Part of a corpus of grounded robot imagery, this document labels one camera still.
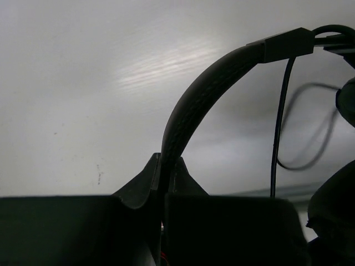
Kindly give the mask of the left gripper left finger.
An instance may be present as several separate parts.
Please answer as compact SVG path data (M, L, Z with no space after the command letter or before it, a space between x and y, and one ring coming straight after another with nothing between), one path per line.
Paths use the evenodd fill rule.
M112 195L1 198L1 264L159 265L159 158Z

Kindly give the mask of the black headset with cable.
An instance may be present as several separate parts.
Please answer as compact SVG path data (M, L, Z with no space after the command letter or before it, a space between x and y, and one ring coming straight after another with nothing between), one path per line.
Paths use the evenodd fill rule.
M238 48L208 67L184 92L169 117L161 147L161 181L166 196L170 177L193 133L219 98L258 64L287 60L276 118L271 159L270 196L276 198L276 170L283 110L293 64L312 54L317 45L354 44L354 30L326 25L314 30L298 28Z

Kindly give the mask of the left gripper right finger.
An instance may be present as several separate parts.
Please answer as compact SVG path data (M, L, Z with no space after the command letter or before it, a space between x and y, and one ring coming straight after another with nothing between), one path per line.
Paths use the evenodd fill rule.
M307 242L291 202L211 196L179 159L165 196L171 265L307 265Z

